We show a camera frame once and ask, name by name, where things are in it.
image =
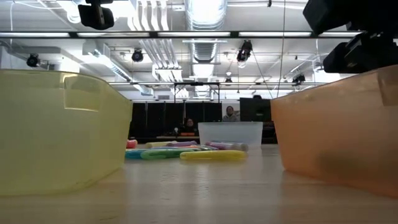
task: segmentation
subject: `black wall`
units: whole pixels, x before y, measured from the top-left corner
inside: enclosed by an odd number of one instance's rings
[[[221,103],[134,103],[129,137],[164,136],[183,125],[184,118],[199,122],[222,119]]]

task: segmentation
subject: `person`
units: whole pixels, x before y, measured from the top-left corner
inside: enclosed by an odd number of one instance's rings
[[[226,115],[223,117],[223,122],[238,122],[239,118],[234,114],[234,108],[232,106],[228,106],[226,108]]]
[[[181,133],[198,133],[197,128],[195,127],[195,123],[191,118],[185,118],[184,125],[180,130]]]

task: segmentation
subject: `clear plastic bin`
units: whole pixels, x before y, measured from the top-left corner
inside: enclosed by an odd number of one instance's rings
[[[104,80],[0,70],[0,195],[86,187],[124,161],[132,103]]]
[[[200,143],[242,142],[249,149],[259,149],[262,138],[262,122],[213,122],[199,123]]]

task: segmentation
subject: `fluorescent light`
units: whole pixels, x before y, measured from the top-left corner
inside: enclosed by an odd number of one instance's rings
[[[319,37],[354,37],[360,34],[360,32],[324,32]]]
[[[149,37],[148,32],[78,32],[79,37]]]
[[[138,84],[140,84],[140,85],[174,85],[174,83],[172,83],[172,82],[157,82],[157,83],[139,82]]]
[[[110,85],[130,85],[130,83],[123,83],[123,82],[109,82]]]
[[[310,37],[311,32],[239,32],[240,37]]]
[[[229,37],[230,32],[159,32],[159,37]]]
[[[70,37],[67,32],[0,32],[0,37]]]
[[[217,43],[228,43],[227,40],[182,40],[184,44],[195,44],[195,43],[203,43],[203,44],[217,44]]]
[[[255,82],[231,82],[231,83],[227,83],[227,82],[222,82],[220,83],[221,85],[255,85]]]

